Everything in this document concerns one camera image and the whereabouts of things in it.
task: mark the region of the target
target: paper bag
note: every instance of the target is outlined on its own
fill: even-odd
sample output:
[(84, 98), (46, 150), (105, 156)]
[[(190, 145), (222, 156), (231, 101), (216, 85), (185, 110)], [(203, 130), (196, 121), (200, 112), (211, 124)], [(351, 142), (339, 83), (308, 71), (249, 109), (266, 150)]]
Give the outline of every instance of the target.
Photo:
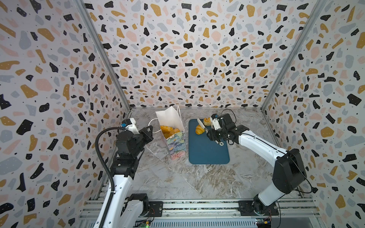
[(162, 132), (162, 138), (166, 143), (167, 149), (169, 150), (171, 159), (174, 160), (176, 158), (182, 157), (186, 153), (186, 142), (185, 142), (185, 128), (183, 122), (181, 121), (181, 115), (177, 113), (177, 111), (170, 106), (168, 109), (164, 111), (156, 112), (158, 122), (162, 126), (170, 126), (178, 128), (180, 132), (173, 134), (169, 138), (165, 139)]

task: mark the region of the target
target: cable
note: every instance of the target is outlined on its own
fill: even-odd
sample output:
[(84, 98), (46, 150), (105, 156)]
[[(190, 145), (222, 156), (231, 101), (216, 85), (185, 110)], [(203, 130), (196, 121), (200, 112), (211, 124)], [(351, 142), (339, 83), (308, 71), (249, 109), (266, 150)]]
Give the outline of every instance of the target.
[(309, 180), (308, 180), (308, 179), (304, 176), (304, 174), (300, 171), (300, 169), (299, 169), (298, 165), (294, 162), (294, 160), (293, 160), (290, 156), (288, 156), (288, 158), (290, 158), (290, 160), (292, 160), (292, 162), (293, 162), (293, 163), (295, 164), (295, 166), (298, 168), (299, 172), (303, 175), (303, 177), (307, 180), (308, 184), (311, 186), (311, 191), (310, 191), (310, 192), (302, 192), (302, 191), (299, 191), (299, 190), (296, 190), (296, 189), (294, 189), (294, 191), (301, 192), (301, 193), (306, 193), (306, 194), (312, 193), (312, 192), (313, 192), (313, 187), (312, 187), (311, 183), (309, 182)]
[(104, 225), (104, 222), (105, 222), (105, 219), (107, 217), (107, 214), (108, 214), (108, 210), (109, 210), (109, 207), (110, 207), (110, 204), (112, 202), (112, 199), (113, 199), (113, 196), (114, 196), (114, 191), (115, 191), (115, 187), (114, 187), (114, 180), (113, 180), (113, 177), (110, 173), (110, 170), (107, 166), (107, 164), (105, 164), (105, 161), (100, 153), (100, 150), (99, 150), (99, 138), (107, 131), (111, 131), (111, 130), (123, 130), (125, 131), (126, 129), (124, 127), (110, 127), (110, 128), (107, 128), (105, 130), (102, 130), (96, 137), (95, 139), (95, 150), (96, 150), (96, 154), (100, 160), (100, 163), (101, 165), (103, 166), (105, 172), (107, 173), (107, 176), (108, 176), (108, 179), (109, 179), (109, 182), (110, 182), (110, 186), (111, 186), (111, 192), (110, 192), (110, 195), (109, 195), (109, 198), (108, 198), (108, 202), (105, 206), (105, 210), (104, 210), (104, 213), (103, 213), (103, 216), (101, 217), (101, 220), (100, 220), (100, 224), (99, 224), (99, 228), (102, 228), (103, 225)]

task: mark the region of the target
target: blue cutting board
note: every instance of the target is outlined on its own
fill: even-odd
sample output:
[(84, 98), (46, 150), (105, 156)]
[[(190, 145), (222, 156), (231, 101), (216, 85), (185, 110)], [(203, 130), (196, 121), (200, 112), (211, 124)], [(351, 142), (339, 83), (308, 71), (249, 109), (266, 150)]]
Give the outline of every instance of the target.
[(198, 126), (196, 119), (189, 120), (189, 161), (194, 165), (212, 165), (229, 163), (229, 153), (227, 142), (223, 141), (223, 146), (215, 141), (210, 141), (204, 132), (201, 135), (195, 133)]

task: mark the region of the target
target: terrazzo pattern wallpaper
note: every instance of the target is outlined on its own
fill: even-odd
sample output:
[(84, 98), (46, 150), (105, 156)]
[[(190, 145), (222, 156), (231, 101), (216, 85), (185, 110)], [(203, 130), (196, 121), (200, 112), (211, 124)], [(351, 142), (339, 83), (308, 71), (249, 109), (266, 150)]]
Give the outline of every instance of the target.
[(0, 7), (0, 226), (74, 227), (124, 107), (72, 1)]
[(329, 228), (365, 224), (364, 4), (327, 1), (265, 110), (281, 146), (300, 149)]
[(315, 0), (85, 0), (132, 107), (259, 107)]

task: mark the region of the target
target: black corrugated cable sleeve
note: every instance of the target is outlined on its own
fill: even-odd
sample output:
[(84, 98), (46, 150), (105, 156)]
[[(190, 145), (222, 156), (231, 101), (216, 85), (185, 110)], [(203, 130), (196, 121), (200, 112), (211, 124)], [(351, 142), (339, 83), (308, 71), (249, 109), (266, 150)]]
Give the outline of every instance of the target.
[(113, 196), (114, 196), (114, 190), (115, 190), (115, 187), (114, 187), (114, 180), (113, 180), (113, 177), (110, 173), (110, 170), (107, 166), (107, 164), (105, 164), (105, 161), (100, 153), (100, 150), (99, 150), (99, 138), (107, 131), (111, 131), (111, 130), (123, 130), (125, 131), (126, 129), (124, 127), (110, 127), (110, 128), (107, 128), (105, 130), (102, 130), (96, 137), (95, 139), (95, 150), (96, 150), (96, 154), (100, 160), (100, 163), (101, 165), (103, 166), (105, 172), (107, 173), (107, 176), (108, 176), (108, 179), (109, 179), (109, 182), (110, 182), (110, 186), (111, 186), (111, 193), (109, 195), (109, 198), (108, 198), (108, 202), (107, 202), (107, 205), (105, 207), (105, 210), (104, 210), (104, 213), (103, 213), (103, 216), (101, 217), (101, 220), (100, 220), (100, 224), (99, 224), (99, 228), (103, 228), (103, 225), (104, 225), (104, 221), (107, 217), (107, 214), (108, 214), (108, 210), (109, 210), (109, 207), (110, 207), (110, 204), (112, 202), (112, 199), (113, 199)]

